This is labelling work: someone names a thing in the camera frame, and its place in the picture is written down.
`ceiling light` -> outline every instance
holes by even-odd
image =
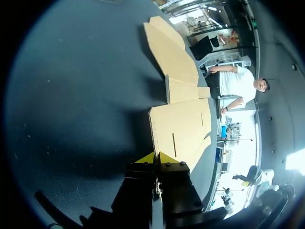
[[[215,24],[218,24],[217,21],[215,21],[213,18],[208,18],[210,21],[214,22]]]
[[[213,11],[217,11],[217,9],[215,7],[211,7],[211,6],[209,6],[208,9],[213,10]]]

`white t-shirt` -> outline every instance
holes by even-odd
[[[240,96],[245,104],[255,98],[256,89],[253,83],[252,73],[240,66],[237,66],[237,73],[219,72],[220,95]]]

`bolt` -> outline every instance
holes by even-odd
[[[271,212],[272,212],[272,210],[271,210],[271,208],[270,208],[269,206],[264,207],[263,213],[264,213],[265,215],[270,216]]]

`man's arm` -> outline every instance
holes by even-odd
[[[236,107],[240,104],[243,104],[243,103],[244,103],[243,98],[235,99],[233,102],[231,102],[229,105],[227,105],[227,107],[224,107],[223,109],[221,109],[221,114],[224,115],[228,110],[231,110],[234,107]]]
[[[231,65],[215,66],[215,67],[211,67],[209,69],[209,71],[212,72],[212,73],[216,73],[216,72],[219,72],[219,71],[237,73],[237,66],[231,66]]]

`desk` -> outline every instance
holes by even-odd
[[[111,211],[124,166],[153,151],[148,111],[166,104],[166,94],[143,22],[166,16],[149,0],[118,2],[56,2],[30,31],[11,72],[7,154],[23,195],[46,223],[52,220],[34,192],[80,222],[90,206]],[[202,74],[198,84],[206,86]],[[201,198],[216,148],[211,99],[209,105],[212,143],[191,174]]]

